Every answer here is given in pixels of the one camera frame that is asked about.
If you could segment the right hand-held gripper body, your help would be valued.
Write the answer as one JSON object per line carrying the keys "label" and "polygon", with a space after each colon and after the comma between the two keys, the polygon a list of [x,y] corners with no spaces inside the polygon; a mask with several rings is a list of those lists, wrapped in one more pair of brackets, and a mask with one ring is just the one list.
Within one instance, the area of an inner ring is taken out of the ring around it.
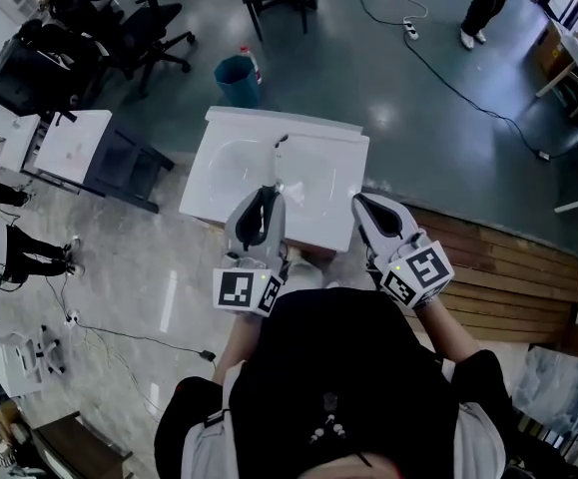
{"label": "right hand-held gripper body", "polygon": [[367,272],[376,289],[400,307],[416,309],[438,295],[454,270],[438,240],[413,227],[400,235],[366,233]]}

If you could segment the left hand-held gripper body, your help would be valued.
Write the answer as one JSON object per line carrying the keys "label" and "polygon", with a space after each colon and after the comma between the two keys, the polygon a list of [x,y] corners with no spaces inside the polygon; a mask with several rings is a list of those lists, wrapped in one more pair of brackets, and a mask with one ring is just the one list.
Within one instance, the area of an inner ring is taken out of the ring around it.
{"label": "left hand-held gripper body", "polygon": [[244,246],[226,239],[219,267],[213,270],[213,306],[235,314],[269,317],[287,280],[288,247]]}

